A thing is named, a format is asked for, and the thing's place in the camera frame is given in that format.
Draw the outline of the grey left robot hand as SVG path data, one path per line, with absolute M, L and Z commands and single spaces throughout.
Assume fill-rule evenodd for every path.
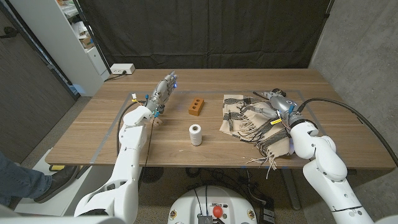
M 174 89 L 177 87 L 178 76 L 174 71 L 169 73 L 162 79 L 155 87 L 152 95 L 145 103 L 145 107 L 151 110 L 154 115 L 159 115 L 164 112 L 164 107 L 172 94 Z

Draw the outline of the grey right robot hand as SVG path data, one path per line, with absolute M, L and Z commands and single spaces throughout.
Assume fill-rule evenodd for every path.
M 261 96 L 269 100 L 270 108 L 254 108 L 254 111 L 268 118 L 280 118 L 281 121 L 292 128 L 298 123 L 305 121 L 305 118 L 298 111 L 299 106 L 280 89 L 262 92 Z

